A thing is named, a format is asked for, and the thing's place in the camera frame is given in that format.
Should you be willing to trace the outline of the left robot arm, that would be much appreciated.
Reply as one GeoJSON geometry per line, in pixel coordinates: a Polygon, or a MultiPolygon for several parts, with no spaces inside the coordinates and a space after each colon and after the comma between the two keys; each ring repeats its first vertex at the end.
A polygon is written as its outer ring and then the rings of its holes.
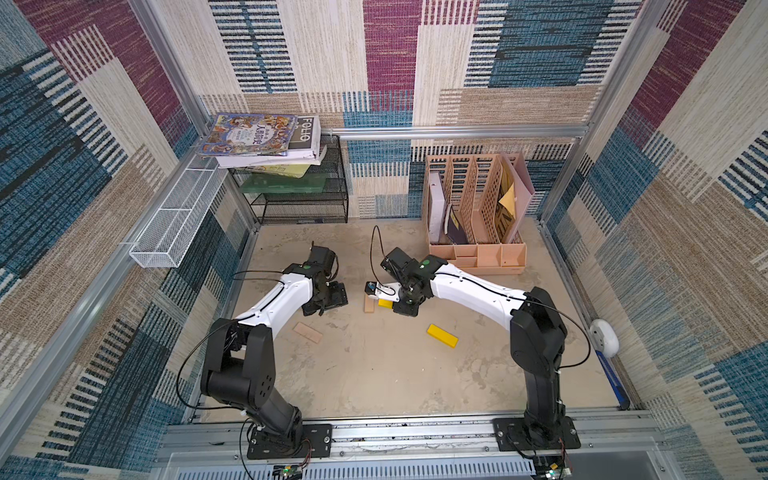
{"type": "Polygon", "coordinates": [[[253,307],[214,322],[206,339],[201,393],[245,412],[260,428],[258,436],[283,450],[299,448],[303,420],[275,386],[274,339],[297,312],[321,315],[348,303],[337,273],[336,253],[312,246],[308,259],[286,267],[253,307]]]}

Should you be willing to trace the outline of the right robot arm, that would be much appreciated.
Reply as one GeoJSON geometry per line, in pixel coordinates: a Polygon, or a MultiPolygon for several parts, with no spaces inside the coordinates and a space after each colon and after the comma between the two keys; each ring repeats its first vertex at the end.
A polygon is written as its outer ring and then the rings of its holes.
{"type": "Polygon", "coordinates": [[[392,310],[415,317],[428,299],[451,301],[479,313],[509,333],[510,355],[523,370],[526,409],[522,429],[529,444],[542,448],[565,438],[566,409],[560,369],[568,331],[547,291],[503,287],[429,255],[419,261],[393,249],[381,262],[393,281],[369,281],[365,293],[390,301],[392,310]]]}

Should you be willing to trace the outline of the natural wood block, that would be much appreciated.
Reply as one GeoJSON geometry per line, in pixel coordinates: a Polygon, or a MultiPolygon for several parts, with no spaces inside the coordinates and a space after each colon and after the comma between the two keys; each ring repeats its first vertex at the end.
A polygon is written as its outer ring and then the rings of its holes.
{"type": "Polygon", "coordinates": [[[366,314],[374,313],[377,305],[377,299],[375,297],[366,296],[364,299],[363,311],[366,314]]]}
{"type": "Polygon", "coordinates": [[[319,344],[323,339],[323,334],[319,331],[313,329],[312,327],[306,325],[303,322],[299,322],[296,324],[296,326],[293,328],[293,331],[300,335],[301,337],[315,343],[319,344]]]}

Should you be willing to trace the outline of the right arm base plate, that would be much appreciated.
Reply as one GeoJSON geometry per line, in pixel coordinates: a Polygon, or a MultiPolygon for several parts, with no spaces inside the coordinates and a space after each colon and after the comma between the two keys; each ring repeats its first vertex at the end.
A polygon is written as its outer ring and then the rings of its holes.
{"type": "Polygon", "coordinates": [[[500,451],[538,452],[580,449],[581,440],[571,417],[564,416],[553,428],[523,417],[502,417],[492,420],[495,440],[500,451]]]}

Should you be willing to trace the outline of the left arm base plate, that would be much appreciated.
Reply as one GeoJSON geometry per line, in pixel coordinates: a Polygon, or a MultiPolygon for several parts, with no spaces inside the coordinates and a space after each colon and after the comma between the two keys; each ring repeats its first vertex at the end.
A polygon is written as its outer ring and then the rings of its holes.
{"type": "Polygon", "coordinates": [[[332,443],[331,424],[310,424],[298,432],[281,436],[249,426],[246,430],[248,460],[328,458],[332,443]]]}

